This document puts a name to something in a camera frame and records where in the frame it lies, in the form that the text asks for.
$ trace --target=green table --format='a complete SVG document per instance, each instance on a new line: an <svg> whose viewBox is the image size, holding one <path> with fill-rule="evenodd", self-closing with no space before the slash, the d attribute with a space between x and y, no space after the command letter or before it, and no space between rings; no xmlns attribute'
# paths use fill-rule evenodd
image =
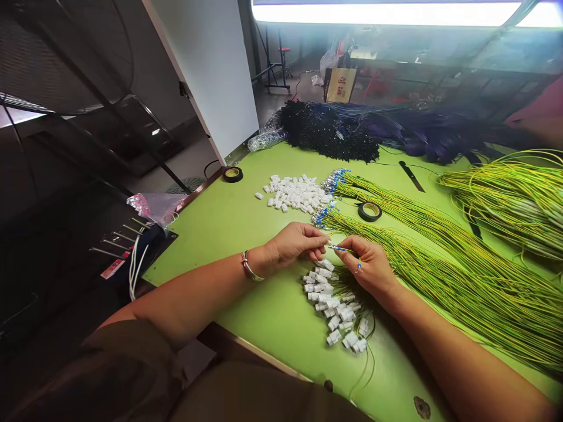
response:
<svg viewBox="0 0 563 422"><path fill-rule="evenodd" d="M182 211L171 226L179 234L178 239L144 278L156 286L161 285L178 274L263 244L291 221L309 222L310 216L300 210L290 209L282 213L267 207L267 195L263 200L254 198L255 192L264 193L262 186L268 184L270 175L274 174L283 178L305 173L322 181L334 168L349 168L385 188L395 189L444 211L469 230L466 219L453 206L446 190L432 182L435 176L426 169L411 167L426 191L419 192L403 169L396 165L399 160L437 172L445 170L443 166L394 150L381 151L377 162L380 164L369 165L329 159L315 152L292 148L286 143L251 153L239 165L244 173L242 181L226 183L218 179ZM464 169L468 165L468 161L462 158L446 169ZM357 215L356 208L352 206L342 204L340 209ZM374 224L396 227L449 257L437 245L387 215ZM336 242L340 238L333 236ZM483 238L506 257L517 259L518 251L510 245L486 232ZM332 251L327 257L338 262ZM354 403L376 420L419 421L413 403L415 396L430 405L433 421L452 420L451 411L420 356L401 328L384 311L376 312L377 328L369 341L375 356L375 370L369 383L374 364L369 353L357 356L340 345L327 346L326 320L320 318L307 301L300 282L301 276L312 266L304 261L279 272L223 312L216 322L310 380L322 383L330 379L335 391L345 397L350 397L352 388L357 384ZM535 269L549 275L542 268ZM494 353L553 399L563 392L561 384L502 353Z"/></svg>

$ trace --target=black tape roll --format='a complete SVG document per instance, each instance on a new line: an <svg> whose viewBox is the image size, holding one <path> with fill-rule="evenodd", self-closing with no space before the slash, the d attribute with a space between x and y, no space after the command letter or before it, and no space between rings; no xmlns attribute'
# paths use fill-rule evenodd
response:
<svg viewBox="0 0 563 422"><path fill-rule="evenodd" d="M242 180L242 170L238 167L229 167L223 171L223 180L227 183L236 183Z"/></svg>
<svg viewBox="0 0 563 422"><path fill-rule="evenodd" d="M364 209L369 209L375 212L375 215L368 214ZM374 204L373 202L362 202L358 207L358 215L362 217L362 220L367 222L374 222L376 221L381 215L383 211L379 208L379 205Z"/></svg>

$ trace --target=bracelet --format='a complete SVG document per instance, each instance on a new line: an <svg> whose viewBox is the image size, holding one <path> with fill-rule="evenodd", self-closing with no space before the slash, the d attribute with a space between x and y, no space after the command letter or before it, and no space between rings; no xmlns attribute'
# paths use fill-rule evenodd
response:
<svg viewBox="0 0 563 422"><path fill-rule="evenodd" d="M254 271L252 271L252 270L250 269L250 266L248 265L248 258L246 257L247 254L248 254L248 249L245 250L245 251L242 253L242 266L245 268L246 276L247 276L248 278L251 278L251 279L254 280L254 281L262 281L262 280L264 280L263 277L259 277L258 275L256 275L256 274L254 273Z"/></svg>

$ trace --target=pile of white connectors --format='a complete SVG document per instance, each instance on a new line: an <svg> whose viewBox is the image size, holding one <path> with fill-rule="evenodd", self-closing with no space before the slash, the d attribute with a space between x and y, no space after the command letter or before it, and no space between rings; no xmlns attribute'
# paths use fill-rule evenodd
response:
<svg viewBox="0 0 563 422"><path fill-rule="evenodd" d="M368 320L361 318L359 326L355 323L362 306L354 302L353 294L333 295L334 287L330 282L338 281L338 275L333 275L334 265L330 261L325 259L315 264L317 265L315 270L309 271L309 274L303 277L305 283L303 290L307 294L307 299L316 302L315 309L329 318L328 345L333 346L342 339L342 344L347 349L352 349L356 353L365 352L368 346L366 340L369 333Z"/></svg>
<svg viewBox="0 0 563 422"><path fill-rule="evenodd" d="M336 201L332 195L328 195L317 185L317 178L309 179L307 175L301 177L285 177L280 179L278 175L270 177L270 184L264 185L264 192L274 195L268 199L268 206L287 212L289 207L300 209L304 213L313 214L315 208L320 204L334 205ZM264 195L256 192L258 199L263 199Z"/></svg>

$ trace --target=knife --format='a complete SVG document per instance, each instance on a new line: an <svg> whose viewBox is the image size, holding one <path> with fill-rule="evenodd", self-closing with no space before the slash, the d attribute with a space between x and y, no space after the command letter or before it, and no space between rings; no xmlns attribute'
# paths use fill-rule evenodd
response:
<svg viewBox="0 0 563 422"><path fill-rule="evenodd" d="M414 183L416 188L421 192L425 192L424 189L422 189L420 182L416 179L416 176L412 173L411 169L407 167L406 162L399 161L399 164L401 165L401 167L403 167L403 170L405 171L406 175L409 176L409 179L412 181L412 183Z"/></svg>

